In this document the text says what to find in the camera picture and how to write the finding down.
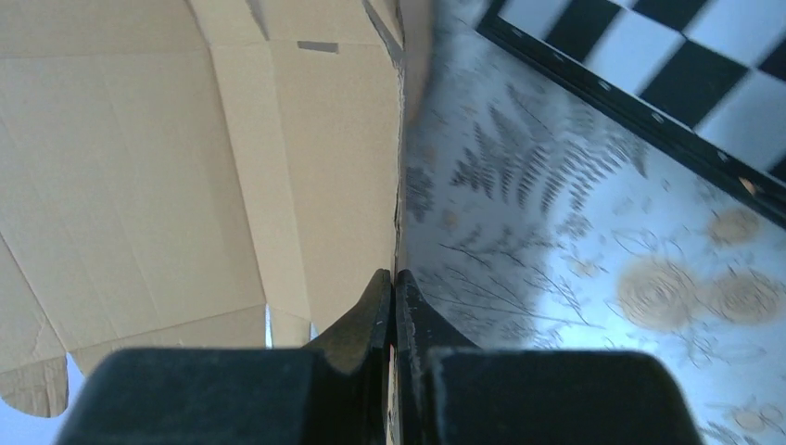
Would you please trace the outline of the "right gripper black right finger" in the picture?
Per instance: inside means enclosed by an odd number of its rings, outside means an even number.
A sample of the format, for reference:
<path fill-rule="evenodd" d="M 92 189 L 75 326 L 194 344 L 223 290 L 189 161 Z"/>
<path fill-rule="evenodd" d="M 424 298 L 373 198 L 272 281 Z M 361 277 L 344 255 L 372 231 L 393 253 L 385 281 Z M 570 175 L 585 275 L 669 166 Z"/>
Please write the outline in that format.
<path fill-rule="evenodd" d="M 625 350 L 483 350 L 396 278 L 398 444 L 698 444 L 672 375 Z"/>

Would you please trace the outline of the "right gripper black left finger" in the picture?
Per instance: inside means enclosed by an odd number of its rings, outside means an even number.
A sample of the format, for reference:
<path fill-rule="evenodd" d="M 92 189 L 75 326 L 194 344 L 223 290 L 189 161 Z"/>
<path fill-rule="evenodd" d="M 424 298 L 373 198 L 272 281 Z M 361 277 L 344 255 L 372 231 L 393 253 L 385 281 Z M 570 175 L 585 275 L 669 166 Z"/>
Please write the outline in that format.
<path fill-rule="evenodd" d="M 60 444 L 382 444 L 391 274 L 296 349 L 131 348 L 85 381 Z"/>

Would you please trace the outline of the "cardboard box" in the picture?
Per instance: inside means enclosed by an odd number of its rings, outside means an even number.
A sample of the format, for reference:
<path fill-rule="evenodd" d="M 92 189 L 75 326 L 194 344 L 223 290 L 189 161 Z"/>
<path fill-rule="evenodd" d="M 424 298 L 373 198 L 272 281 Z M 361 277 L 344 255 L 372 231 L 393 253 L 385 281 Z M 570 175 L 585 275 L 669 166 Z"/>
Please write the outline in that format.
<path fill-rule="evenodd" d="M 5 1 L 1 398 L 127 347 L 301 346 L 401 261 L 429 1 Z"/>

